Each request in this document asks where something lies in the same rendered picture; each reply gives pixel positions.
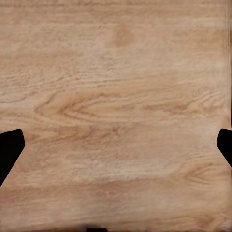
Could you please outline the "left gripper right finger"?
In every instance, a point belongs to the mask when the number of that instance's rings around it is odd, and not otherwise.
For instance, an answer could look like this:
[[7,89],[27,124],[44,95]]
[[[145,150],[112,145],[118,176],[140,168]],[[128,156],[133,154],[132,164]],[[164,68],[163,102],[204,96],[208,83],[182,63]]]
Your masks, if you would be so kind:
[[232,130],[222,128],[217,138],[217,147],[232,167]]

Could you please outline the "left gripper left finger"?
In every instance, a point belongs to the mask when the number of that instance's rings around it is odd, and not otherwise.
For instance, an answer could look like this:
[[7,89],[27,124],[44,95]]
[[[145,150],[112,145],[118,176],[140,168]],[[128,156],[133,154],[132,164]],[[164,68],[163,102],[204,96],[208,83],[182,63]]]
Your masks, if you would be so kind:
[[0,187],[25,147],[21,129],[0,134]]

